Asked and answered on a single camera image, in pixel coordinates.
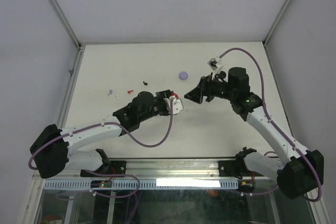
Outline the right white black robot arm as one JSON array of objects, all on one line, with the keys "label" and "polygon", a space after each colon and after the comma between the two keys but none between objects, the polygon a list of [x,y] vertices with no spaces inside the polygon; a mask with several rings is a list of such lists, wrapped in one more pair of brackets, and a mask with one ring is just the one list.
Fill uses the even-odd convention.
[{"label": "right white black robot arm", "polygon": [[211,102],[214,98],[228,100],[233,111],[252,126],[278,156],[270,158],[253,148],[244,148],[236,154],[235,177],[257,172],[276,182],[289,199],[317,189],[316,200],[320,200],[324,179],[323,155],[318,150],[310,151],[277,126],[272,116],[266,113],[263,100],[251,92],[245,68],[233,67],[228,73],[203,76],[184,98],[197,104]]}]

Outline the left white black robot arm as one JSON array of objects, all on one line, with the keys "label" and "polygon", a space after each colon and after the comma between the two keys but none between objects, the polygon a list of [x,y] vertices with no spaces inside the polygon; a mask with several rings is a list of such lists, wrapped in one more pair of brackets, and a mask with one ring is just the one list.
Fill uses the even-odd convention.
[{"label": "left white black robot arm", "polygon": [[97,148],[84,151],[83,147],[124,135],[142,147],[158,147],[168,138],[172,122],[169,123],[164,138],[156,144],[145,144],[136,139],[132,132],[148,119],[169,116],[172,120],[182,110],[181,99],[171,90],[156,94],[142,91],[125,107],[95,123],[62,129],[55,124],[49,125],[30,147],[28,167],[38,171],[41,178],[52,178],[65,170],[89,170],[104,176],[111,166],[104,150]]}]

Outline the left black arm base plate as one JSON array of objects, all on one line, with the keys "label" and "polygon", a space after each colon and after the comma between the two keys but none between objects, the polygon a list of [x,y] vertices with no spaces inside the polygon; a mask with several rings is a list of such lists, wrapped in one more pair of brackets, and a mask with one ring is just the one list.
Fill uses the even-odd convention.
[{"label": "left black arm base plate", "polygon": [[108,174],[125,174],[127,169],[127,162],[125,160],[110,160],[109,164],[103,164],[102,167],[94,171],[94,173],[107,176]]}]

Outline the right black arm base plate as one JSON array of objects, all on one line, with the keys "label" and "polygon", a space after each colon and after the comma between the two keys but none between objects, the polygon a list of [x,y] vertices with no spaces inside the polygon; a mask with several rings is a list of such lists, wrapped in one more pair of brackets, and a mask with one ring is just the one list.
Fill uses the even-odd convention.
[{"label": "right black arm base plate", "polygon": [[220,177],[243,179],[244,177],[252,177],[253,174],[256,177],[263,177],[262,174],[248,170],[244,164],[240,164],[236,160],[220,160],[217,163]]}]

